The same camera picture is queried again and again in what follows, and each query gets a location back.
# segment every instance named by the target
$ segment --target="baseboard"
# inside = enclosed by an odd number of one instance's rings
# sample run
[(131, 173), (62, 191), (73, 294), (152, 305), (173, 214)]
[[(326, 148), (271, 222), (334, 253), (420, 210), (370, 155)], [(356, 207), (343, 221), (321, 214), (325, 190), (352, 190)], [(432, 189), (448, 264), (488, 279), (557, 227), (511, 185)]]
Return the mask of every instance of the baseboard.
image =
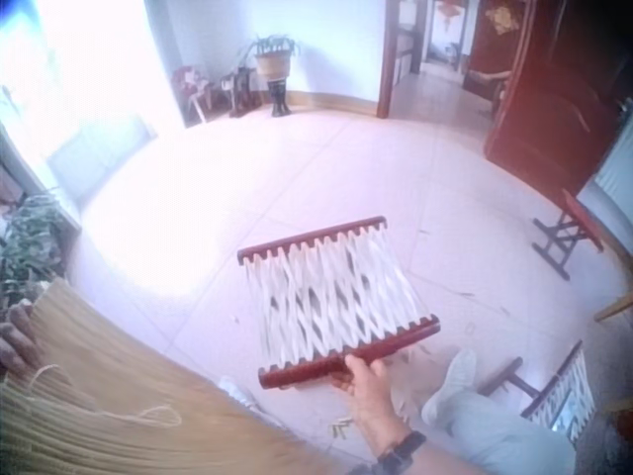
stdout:
[[(271, 104), (268, 91), (259, 91), (264, 104)], [(366, 116), (376, 116), (378, 102), (359, 99), (357, 97), (327, 94), (324, 92), (288, 91), (286, 102), (289, 106), (306, 106), (336, 111), (352, 112)]]

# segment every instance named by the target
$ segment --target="tile floor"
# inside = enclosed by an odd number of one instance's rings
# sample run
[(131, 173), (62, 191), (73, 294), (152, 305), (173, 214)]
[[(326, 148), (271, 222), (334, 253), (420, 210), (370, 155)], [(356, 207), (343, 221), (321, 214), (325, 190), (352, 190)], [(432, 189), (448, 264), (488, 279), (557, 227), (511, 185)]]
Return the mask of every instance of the tile floor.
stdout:
[[(598, 404), (631, 394), (627, 316), (591, 319), (627, 289), (615, 254), (582, 243), (572, 281), (561, 280), (530, 248), (542, 240), (530, 220), (549, 222), (558, 210), (485, 161), (481, 141), (450, 115), (269, 112), (195, 127), (132, 157), (84, 210), (72, 285), (156, 350), (209, 378), (232, 376), (299, 436), (368, 458), (354, 428), (330, 437), (328, 425), (347, 415), (334, 389), (259, 388), (258, 313), (235, 252), (384, 215), (403, 268), (443, 326), (412, 364), (394, 360), (399, 406), (414, 414), (458, 347), (477, 351), (480, 381), (522, 356), (521, 374), (540, 387), (579, 338)], [(499, 392), (513, 411), (526, 403), (513, 389)]]

